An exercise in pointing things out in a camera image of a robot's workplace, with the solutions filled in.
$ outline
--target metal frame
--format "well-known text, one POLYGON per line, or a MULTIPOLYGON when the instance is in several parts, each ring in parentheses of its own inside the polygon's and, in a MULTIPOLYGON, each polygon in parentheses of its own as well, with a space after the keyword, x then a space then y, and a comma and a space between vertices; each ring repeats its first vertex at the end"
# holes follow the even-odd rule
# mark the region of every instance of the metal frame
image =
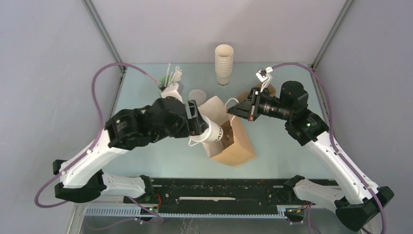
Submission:
MULTIPOLYGON (((337 31, 339 30, 340 26, 343 23, 343 20, 345 17, 348 15, 348 12, 350 11, 351 7, 353 6, 354 2, 356 0, 347 0, 345 4, 343 5, 342 10, 340 11, 336 21, 333 24, 332 29, 330 30, 327 38, 325 39, 322 47, 320 48, 313 64, 311 65, 312 69, 316 71, 321 59, 323 58, 326 50, 328 49, 331 41, 333 40, 334 36, 336 35, 337 31)), ((96 7, 93 4, 93 0, 82 0, 86 10, 88 11, 89 15, 91 16, 92 21, 94 22, 98 32, 102 36, 103 41, 105 42, 107 48, 109 49, 110 53, 112 54, 113 58, 115 59, 116 62, 122 62, 122 59, 108 33, 108 31, 105 28, 105 25, 103 24, 102 19, 100 18, 96 7)), ((126 73, 126 68, 123 66, 120 66, 120 69, 122 71, 122 75, 119 81, 119 85, 116 89, 115 96, 113 98, 112 106, 109 112, 109 116, 112 116, 113 112, 115 111, 115 106, 118 101, 118 97, 120 94, 120 90, 123 85, 125 73, 126 73)), ((312 77, 314 87, 317 92, 317 96, 320 102, 320 106, 323 112, 323 117, 326 121, 329 120, 329 115, 328 115, 328 110, 327 110, 327 105, 326 105, 326 98, 325 94, 322 91, 319 83, 316 81, 316 79, 312 77)), ((128 204, 123 204, 123 197, 117 197, 117 196, 112 196, 112 197, 101 197, 91 203, 84 203, 84 204, 74 204, 72 213, 70 215, 70 219, 68 221, 67 227, 65 234, 79 234, 82 228, 82 223, 83 219, 85 217, 86 211, 88 210, 89 206, 92 207, 105 207, 105 206, 130 206, 128 204)))

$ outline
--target white rope handle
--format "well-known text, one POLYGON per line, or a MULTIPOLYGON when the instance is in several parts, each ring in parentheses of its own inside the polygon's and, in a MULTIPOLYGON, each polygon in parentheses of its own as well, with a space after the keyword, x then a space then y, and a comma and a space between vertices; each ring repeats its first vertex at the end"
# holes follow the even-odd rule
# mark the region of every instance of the white rope handle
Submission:
MULTIPOLYGON (((230 99, 228 99, 228 101, 226 101, 226 103, 225 103, 225 109, 226 109, 226 105, 227 105, 230 101, 232 101, 232 100, 236 101, 237 103, 240 103, 236 98, 231 97, 230 99)), ((234 120, 234 118, 235 118, 235 116, 232 117, 231 120, 229 121, 229 124, 230 124, 231 126, 232 126, 232 121, 234 120)))

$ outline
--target gray wall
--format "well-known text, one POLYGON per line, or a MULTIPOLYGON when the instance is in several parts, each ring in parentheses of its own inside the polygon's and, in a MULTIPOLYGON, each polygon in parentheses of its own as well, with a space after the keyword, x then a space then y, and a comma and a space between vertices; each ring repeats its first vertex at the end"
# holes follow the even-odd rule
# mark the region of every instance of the gray wall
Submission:
MULTIPOLYGON (((45 210, 33 198, 52 162, 96 134, 91 80, 110 62, 81 1, 0 1, 0 233, 63 233, 72 205, 45 210)), ((119 74, 97 82, 105 117, 119 74)), ((57 201, 52 186, 40 200, 57 201)))
POLYGON ((318 68, 341 145, 395 193, 385 209, 388 233, 413 228, 412 9, 409 0, 356 1, 318 68))

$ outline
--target table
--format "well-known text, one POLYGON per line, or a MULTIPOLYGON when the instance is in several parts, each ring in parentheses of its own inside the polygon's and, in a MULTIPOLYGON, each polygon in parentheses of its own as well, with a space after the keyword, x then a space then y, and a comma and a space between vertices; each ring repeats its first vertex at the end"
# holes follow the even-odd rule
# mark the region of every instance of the table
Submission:
MULTIPOLYGON (((165 76, 167 64, 135 64, 156 79, 165 76)), ((215 78, 214 64, 173 64, 182 71, 182 97, 188 100, 192 89, 202 89, 207 98, 218 96, 223 102, 249 91, 259 81, 255 73, 275 63, 235 63, 228 86, 221 87, 215 78)), ((271 84, 280 89, 282 83, 296 80, 309 94, 308 108, 322 116, 316 90, 310 74, 297 66, 274 70, 271 84)), ((135 109, 159 98, 153 82, 140 72, 128 68, 114 113, 135 109)), ((255 122, 243 121, 255 148, 257 158, 241 167, 233 168, 208 159, 201 144, 188 146, 188 138, 166 138, 146 147, 135 148, 111 161, 103 170, 118 176, 179 177, 179 178, 333 178, 318 159, 293 140, 284 128, 284 121, 261 116, 255 122)))

